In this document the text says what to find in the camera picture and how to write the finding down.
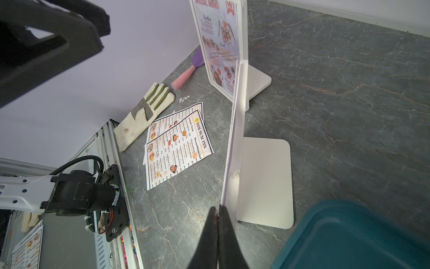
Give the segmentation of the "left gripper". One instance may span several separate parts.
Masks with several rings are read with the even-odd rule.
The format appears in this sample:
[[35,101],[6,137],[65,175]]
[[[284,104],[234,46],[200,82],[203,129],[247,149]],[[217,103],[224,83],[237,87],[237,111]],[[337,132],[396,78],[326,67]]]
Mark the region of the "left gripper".
[[89,1],[1,1],[1,107],[100,53],[110,32]]

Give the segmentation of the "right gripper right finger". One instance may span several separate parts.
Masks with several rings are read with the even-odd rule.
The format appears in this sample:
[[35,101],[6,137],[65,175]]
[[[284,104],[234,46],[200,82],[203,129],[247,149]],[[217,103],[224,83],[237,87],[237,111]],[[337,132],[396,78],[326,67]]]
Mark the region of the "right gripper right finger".
[[220,269],[248,269],[241,252],[226,206],[218,211],[218,267]]

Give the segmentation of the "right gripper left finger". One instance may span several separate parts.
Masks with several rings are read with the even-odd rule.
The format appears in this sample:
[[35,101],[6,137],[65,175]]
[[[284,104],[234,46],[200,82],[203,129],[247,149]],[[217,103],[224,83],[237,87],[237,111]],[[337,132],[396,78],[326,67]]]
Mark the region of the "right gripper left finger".
[[218,214],[216,208],[211,207],[188,269],[216,269],[218,263],[217,251]]

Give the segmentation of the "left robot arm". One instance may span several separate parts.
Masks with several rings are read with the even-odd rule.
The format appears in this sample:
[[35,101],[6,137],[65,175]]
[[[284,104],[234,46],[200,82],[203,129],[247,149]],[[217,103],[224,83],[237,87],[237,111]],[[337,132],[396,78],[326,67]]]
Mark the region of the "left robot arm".
[[[1,2],[1,106],[95,56],[111,32],[110,17],[89,1]],[[116,187],[101,183],[104,163],[90,156],[94,172],[65,164],[46,176],[1,178],[1,208],[80,216],[114,207]]]

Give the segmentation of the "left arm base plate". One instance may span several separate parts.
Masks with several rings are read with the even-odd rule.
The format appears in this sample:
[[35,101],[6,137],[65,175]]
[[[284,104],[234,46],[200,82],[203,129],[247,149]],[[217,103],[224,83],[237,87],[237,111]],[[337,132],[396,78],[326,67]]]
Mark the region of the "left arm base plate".
[[112,207],[113,223],[109,225],[110,217],[107,217],[104,221],[104,225],[107,227],[107,231],[104,233],[106,235],[106,241],[111,242],[113,239],[121,237],[122,232],[129,228],[130,225],[125,192],[118,165],[111,165],[104,173],[101,182],[102,184],[112,185],[119,191],[119,198],[116,205]]

